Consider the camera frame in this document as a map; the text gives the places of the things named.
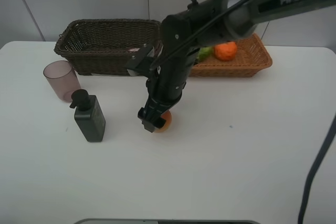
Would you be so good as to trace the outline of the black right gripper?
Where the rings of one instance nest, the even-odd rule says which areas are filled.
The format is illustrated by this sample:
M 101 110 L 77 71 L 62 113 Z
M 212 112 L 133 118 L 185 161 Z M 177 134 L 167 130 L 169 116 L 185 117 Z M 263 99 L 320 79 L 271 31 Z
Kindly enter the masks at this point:
M 146 82 L 149 96 L 138 112 L 145 130 L 154 132 L 155 128 L 161 129 L 166 124 L 166 119 L 159 117 L 181 99 L 198 52 L 199 48 L 183 49 L 162 63 L 160 72 L 151 72 Z

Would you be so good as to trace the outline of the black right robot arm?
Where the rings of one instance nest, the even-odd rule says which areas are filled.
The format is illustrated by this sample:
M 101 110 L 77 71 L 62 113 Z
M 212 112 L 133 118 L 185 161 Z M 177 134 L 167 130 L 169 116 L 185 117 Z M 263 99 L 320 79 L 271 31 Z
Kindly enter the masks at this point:
M 200 48 L 245 39 L 260 23 L 334 4 L 335 0 L 190 0 L 186 11 L 161 22 L 162 54 L 145 60 L 149 96 L 138 112 L 144 128 L 154 132 L 164 126 L 163 114 L 181 99 Z

